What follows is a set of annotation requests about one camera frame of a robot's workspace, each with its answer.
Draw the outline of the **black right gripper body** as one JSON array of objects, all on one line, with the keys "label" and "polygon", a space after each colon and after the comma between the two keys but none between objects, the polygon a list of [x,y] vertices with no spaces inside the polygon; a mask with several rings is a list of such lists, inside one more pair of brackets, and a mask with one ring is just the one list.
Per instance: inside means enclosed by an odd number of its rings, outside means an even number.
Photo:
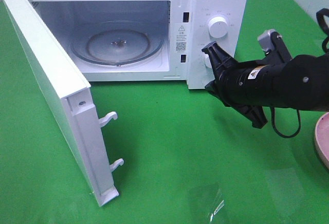
[{"label": "black right gripper body", "polygon": [[215,70],[215,90],[226,106],[260,105],[262,65],[232,59],[228,67],[221,64]]}]

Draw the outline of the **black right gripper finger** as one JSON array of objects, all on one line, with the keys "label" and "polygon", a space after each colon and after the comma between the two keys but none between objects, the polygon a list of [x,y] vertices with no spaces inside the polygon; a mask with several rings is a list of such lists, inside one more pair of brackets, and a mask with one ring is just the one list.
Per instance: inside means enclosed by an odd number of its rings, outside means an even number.
[{"label": "black right gripper finger", "polygon": [[261,106],[235,103],[227,95],[223,83],[220,83],[219,81],[210,81],[205,86],[205,90],[207,90],[208,93],[214,97],[218,98],[226,107],[232,107],[238,113],[250,120],[252,127],[262,128],[265,124],[267,124],[267,119]]},{"label": "black right gripper finger", "polygon": [[236,66],[236,59],[227,53],[217,42],[206,45],[202,52],[207,54],[215,77],[220,77],[224,71]]}]

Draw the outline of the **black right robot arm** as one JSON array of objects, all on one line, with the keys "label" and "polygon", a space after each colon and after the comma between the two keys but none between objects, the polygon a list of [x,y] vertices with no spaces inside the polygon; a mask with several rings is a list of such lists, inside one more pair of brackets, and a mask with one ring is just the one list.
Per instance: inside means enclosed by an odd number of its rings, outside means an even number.
[{"label": "black right robot arm", "polygon": [[328,110],[328,54],[298,55],[280,61],[276,49],[262,60],[238,62],[216,42],[202,49],[210,59],[215,79],[206,90],[226,107],[235,109],[262,128],[263,107],[306,111]]}]

